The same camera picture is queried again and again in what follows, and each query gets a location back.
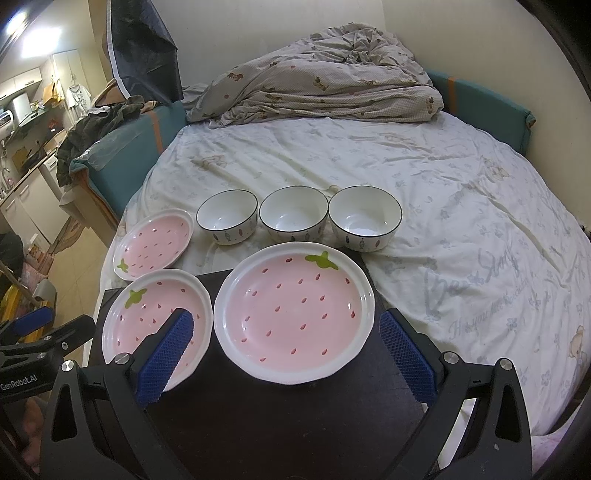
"white cabinet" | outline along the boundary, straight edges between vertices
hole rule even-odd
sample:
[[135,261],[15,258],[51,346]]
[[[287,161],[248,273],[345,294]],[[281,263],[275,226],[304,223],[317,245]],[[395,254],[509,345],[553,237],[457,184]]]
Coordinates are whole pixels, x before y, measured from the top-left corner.
[[14,77],[14,86],[16,90],[21,90],[23,88],[32,85],[33,83],[37,83],[41,81],[41,70],[40,69],[32,69],[28,72],[21,73]]
[[53,56],[53,62],[56,76],[60,79],[64,92],[73,85],[88,85],[78,50],[56,53]]
[[37,244],[39,247],[44,252],[49,249],[49,242],[43,237],[35,223],[33,223],[33,220],[31,220],[31,217],[29,217],[21,201],[18,199],[16,192],[11,193],[4,200],[2,206],[0,206],[0,212],[12,230],[21,237],[23,244],[28,244],[33,235],[37,234]]
[[16,90],[14,86],[14,79],[9,79],[6,82],[0,83],[0,100],[7,97]]
[[34,170],[17,188],[17,195],[25,211],[50,242],[56,241],[69,215],[51,191],[39,169]]

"kitchen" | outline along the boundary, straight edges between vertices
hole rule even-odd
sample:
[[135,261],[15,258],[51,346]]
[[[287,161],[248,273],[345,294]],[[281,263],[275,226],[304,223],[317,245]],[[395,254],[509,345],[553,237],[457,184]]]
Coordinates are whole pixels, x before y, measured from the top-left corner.
[[23,12],[6,27],[18,38],[0,63],[0,233],[15,232],[25,250],[48,251],[69,220],[55,154],[110,76],[96,4],[56,0],[33,22]]

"plate rim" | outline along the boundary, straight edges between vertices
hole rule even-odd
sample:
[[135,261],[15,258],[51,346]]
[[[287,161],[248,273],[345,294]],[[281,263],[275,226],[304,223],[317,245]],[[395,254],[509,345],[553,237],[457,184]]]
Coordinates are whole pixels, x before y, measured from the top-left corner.
[[170,265],[175,263],[180,258],[180,256],[184,253],[184,251],[189,246],[189,242],[191,241],[191,237],[193,236],[193,233],[195,232],[195,222],[193,220],[192,215],[188,211],[186,211],[182,208],[167,208],[167,209],[160,210],[159,212],[153,213],[152,215],[148,215],[147,217],[143,218],[143,220],[136,223],[132,227],[132,229],[129,232],[127,232],[125,234],[125,236],[121,239],[121,241],[119,242],[119,244],[115,248],[115,251],[113,252],[113,271],[115,272],[115,275],[117,275],[119,278],[121,278],[125,281],[135,281],[135,280],[139,280],[144,275],[147,275],[149,273],[153,273],[153,272],[146,272],[144,275],[141,275],[137,278],[132,277],[131,275],[123,272],[120,268],[117,268],[117,266],[116,266],[117,258],[119,258],[121,256],[121,254],[120,254],[121,249],[124,248],[126,242],[129,241],[128,237],[132,236],[135,231],[140,230],[143,227],[145,227],[152,220],[156,220],[160,217],[167,216],[167,215],[177,215],[177,216],[182,216],[182,217],[186,218],[187,223],[189,224],[189,235],[187,235],[187,239],[185,241],[185,244],[178,251],[178,254],[174,256],[173,260],[170,263],[168,263],[166,266],[159,268],[159,270],[162,270],[163,268],[168,268]]
[[195,356],[193,361],[189,363],[189,366],[186,368],[182,375],[179,375],[178,378],[176,378],[175,380],[173,380],[172,377],[168,379],[168,382],[166,383],[166,387],[164,389],[164,391],[167,392],[169,390],[172,390],[174,387],[176,387],[186,379],[188,379],[188,377],[190,377],[191,375],[193,375],[193,373],[199,366],[199,363],[201,363],[201,360],[205,356],[205,353],[209,349],[209,345],[211,342],[213,330],[212,300],[209,296],[209,292],[207,291],[203,283],[201,283],[201,281],[196,276],[191,275],[190,273],[178,268],[166,268],[146,273],[146,275],[142,275],[142,277],[127,285],[127,287],[125,287],[121,291],[119,296],[115,299],[115,301],[111,305],[111,308],[107,312],[107,315],[105,316],[105,321],[103,323],[103,329],[101,334],[101,348],[103,352],[103,359],[105,363],[108,363],[110,360],[107,360],[105,351],[109,348],[109,346],[106,344],[106,342],[108,341],[108,338],[112,338],[112,332],[110,337],[106,335],[105,327],[107,327],[110,319],[116,318],[115,310],[117,312],[120,311],[121,307],[125,303],[126,294],[128,294],[132,288],[137,287],[137,284],[139,284],[139,286],[142,286],[144,283],[156,282],[162,275],[165,275],[169,280],[171,279],[170,277],[172,277],[173,280],[184,281],[185,283],[187,283],[188,286],[194,288],[200,300],[203,302],[205,306],[205,335],[203,336],[201,345],[199,345],[199,347],[197,348],[197,355]]
[[[222,303],[226,304],[229,293],[232,287],[238,283],[238,281],[244,276],[246,272],[250,270],[253,265],[259,263],[259,259],[268,258],[269,253],[272,256],[276,256],[279,253],[298,253],[298,254],[310,254],[317,251],[328,251],[329,254],[337,257],[341,262],[340,264],[345,266],[347,274],[350,275],[354,281],[354,285],[358,289],[360,294],[364,291],[365,298],[361,297],[362,316],[359,324],[359,329],[355,334],[355,337],[349,344],[349,346],[341,352],[337,357],[332,359],[330,362],[315,367],[313,369],[307,369],[301,372],[276,372],[257,365],[255,362],[247,359],[241,354],[227,333],[226,327],[226,309],[222,306]],[[369,334],[371,333],[375,321],[375,296],[371,284],[363,273],[363,270],[357,263],[349,258],[343,252],[340,252],[327,245],[319,244],[317,242],[287,242],[278,245],[271,245],[258,252],[250,255],[248,258],[240,262],[232,272],[225,278],[218,294],[216,297],[215,305],[213,308],[213,329],[216,337],[224,351],[224,354],[241,370],[249,374],[250,376],[259,380],[265,380],[282,385],[297,385],[307,383],[321,378],[326,378],[334,373],[338,372],[357,355],[359,355],[361,349],[365,345]]]

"white bed sheet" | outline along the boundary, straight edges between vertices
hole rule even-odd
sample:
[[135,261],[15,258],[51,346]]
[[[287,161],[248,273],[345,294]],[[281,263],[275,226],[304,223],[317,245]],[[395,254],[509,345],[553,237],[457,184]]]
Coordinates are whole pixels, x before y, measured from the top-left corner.
[[[185,127],[130,201],[101,290],[125,285],[112,255],[126,226],[168,207],[194,213],[226,189],[248,189],[261,201],[295,184],[329,196],[355,184],[391,192],[402,224],[387,248],[365,255],[378,290],[441,350],[470,362],[510,358],[532,435],[549,430],[589,366],[591,244],[525,158],[446,113],[423,124],[303,118]],[[335,244],[330,229],[323,242]],[[261,225],[234,247],[212,245],[197,228],[175,266],[224,270],[271,243]]]

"black tray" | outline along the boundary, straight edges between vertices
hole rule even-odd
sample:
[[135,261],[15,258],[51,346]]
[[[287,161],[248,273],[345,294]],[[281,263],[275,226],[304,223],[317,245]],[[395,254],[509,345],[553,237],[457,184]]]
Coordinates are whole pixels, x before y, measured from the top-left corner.
[[[334,375],[301,385],[250,377],[211,343],[191,377],[162,395],[147,413],[197,479],[365,480],[394,459],[423,411],[381,341],[381,296],[361,256],[344,249],[375,293],[374,328],[359,355]],[[198,276],[215,301],[230,271]],[[90,365],[104,364],[102,327],[123,289],[105,292]],[[112,412],[98,401],[111,453],[131,468],[129,447],[110,427]]]

